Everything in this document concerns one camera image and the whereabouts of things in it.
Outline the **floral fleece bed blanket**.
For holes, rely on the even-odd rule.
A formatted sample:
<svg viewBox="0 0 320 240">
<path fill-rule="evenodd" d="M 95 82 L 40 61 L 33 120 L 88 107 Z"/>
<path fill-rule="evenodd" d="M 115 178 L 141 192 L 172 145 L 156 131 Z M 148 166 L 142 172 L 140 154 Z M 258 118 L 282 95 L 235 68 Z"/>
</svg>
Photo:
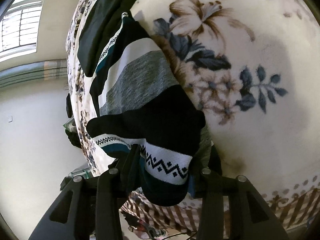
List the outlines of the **floral fleece bed blanket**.
<svg viewBox="0 0 320 240">
<path fill-rule="evenodd" d="M 289 239 L 319 214 L 319 14 L 304 0 L 136 0 L 207 121 L 224 176 L 248 177 Z"/>
</svg>

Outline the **dark bag beside bed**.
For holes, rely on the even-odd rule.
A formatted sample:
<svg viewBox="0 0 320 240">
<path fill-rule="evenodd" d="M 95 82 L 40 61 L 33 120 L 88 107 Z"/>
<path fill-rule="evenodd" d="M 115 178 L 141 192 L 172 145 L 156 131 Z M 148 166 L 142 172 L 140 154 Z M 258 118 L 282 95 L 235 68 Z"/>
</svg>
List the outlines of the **dark bag beside bed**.
<svg viewBox="0 0 320 240">
<path fill-rule="evenodd" d="M 73 118 L 71 96 L 69 93 L 66 97 L 66 113 L 68 121 L 65 124 L 63 124 L 63 127 L 65 128 L 65 133 L 73 146 L 81 148 L 80 138 Z"/>
</svg>

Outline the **folded black garment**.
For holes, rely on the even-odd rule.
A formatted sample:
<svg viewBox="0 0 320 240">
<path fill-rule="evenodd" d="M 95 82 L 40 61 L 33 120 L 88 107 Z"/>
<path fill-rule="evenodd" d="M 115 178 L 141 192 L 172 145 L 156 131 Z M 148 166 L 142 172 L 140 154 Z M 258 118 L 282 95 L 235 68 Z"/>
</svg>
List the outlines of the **folded black garment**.
<svg viewBox="0 0 320 240">
<path fill-rule="evenodd" d="M 121 25 L 121 14 L 136 0 L 97 0 L 79 38 L 78 60 L 87 77 L 92 77 L 99 57 L 109 39 Z"/>
</svg>

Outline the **window with bars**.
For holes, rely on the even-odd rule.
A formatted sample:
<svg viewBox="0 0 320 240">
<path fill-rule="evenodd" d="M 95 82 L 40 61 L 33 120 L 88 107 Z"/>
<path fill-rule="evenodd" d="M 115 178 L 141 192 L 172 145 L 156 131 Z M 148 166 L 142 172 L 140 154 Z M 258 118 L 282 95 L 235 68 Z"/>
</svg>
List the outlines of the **window with bars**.
<svg viewBox="0 0 320 240">
<path fill-rule="evenodd" d="M 1 61 L 35 53 L 44 0 L 14 0 L 1 20 Z"/>
</svg>

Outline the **black patterned striped sweater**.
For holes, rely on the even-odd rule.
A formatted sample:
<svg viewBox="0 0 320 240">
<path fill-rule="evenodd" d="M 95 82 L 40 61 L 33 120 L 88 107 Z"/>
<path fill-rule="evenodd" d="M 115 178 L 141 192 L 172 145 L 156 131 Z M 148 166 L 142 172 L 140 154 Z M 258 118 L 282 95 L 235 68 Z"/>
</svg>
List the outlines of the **black patterned striped sweater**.
<svg viewBox="0 0 320 240">
<path fill-rule="evenodd" d="M 97 117 L 86 129 L 117 160 L 126 191 L 174 206 L 189 178 L 208 164 L 212 142 L 204 113 L 174 77 L 163 51 L 131 15 L 103 49 L 90 94 Z"/>
</svg>

